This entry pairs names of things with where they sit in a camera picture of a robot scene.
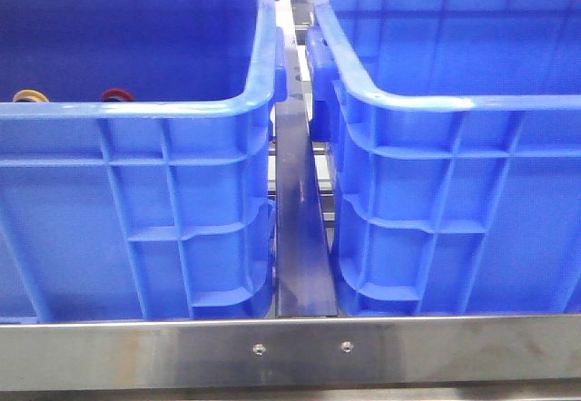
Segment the red mushroom push button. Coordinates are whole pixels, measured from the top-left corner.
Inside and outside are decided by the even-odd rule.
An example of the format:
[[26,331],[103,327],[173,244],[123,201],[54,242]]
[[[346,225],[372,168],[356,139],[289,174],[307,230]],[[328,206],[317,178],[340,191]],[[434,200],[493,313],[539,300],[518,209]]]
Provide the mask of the red mushroom push button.
[[106,102],[134,102],[135,98],[134,96],[124,90],[124,89],[120,89],[120,88],[112,88],[112,89],[108,89],[106,91],[104,91],[101,94],[100,97],[101,101],[106,103]]

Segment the yellow push button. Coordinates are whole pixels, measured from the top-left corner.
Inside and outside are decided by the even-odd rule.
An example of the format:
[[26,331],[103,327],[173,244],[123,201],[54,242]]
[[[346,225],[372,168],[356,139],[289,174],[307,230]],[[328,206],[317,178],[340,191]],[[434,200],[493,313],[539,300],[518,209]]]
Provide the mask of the yellow push button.
[[23,89],[13,96],[14,103],[49,103],[50,100],[43,93],[33,89]]

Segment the left blue plastic bin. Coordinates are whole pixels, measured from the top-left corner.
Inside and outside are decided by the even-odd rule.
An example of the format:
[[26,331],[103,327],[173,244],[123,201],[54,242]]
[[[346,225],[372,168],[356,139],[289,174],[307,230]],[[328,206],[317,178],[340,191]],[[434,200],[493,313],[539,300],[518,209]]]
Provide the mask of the left blue plastic bin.
[[2,322],[266,315],[280,46],[275,0],[1,0]]

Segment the blue plastic bin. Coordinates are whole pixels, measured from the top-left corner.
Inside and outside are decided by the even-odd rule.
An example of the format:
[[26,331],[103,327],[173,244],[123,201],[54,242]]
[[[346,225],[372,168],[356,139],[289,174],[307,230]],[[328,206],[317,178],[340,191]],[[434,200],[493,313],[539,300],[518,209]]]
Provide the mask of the blue plastic bin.
[[580,0],[313,0],[350,316],[580,309]]
[[275,0],[1,0],[2,322],[266,315],[280,46]]

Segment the right blue plastic bin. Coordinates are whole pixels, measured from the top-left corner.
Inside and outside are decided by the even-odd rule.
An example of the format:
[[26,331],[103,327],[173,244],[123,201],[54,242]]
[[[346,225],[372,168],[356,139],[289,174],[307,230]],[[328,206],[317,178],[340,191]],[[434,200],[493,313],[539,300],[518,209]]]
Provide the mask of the right blue plastic bin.
[[580,0],[313,0],[350,316],[580,309]]

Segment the steel front shelf rail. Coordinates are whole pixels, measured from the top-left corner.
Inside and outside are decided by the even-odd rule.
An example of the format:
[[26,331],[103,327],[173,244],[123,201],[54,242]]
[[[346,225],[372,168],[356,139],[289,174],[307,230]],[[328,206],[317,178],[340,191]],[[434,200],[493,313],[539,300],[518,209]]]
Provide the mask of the steel front shelf rail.
[[4,391],[579,379],[577,315],[4,325]]

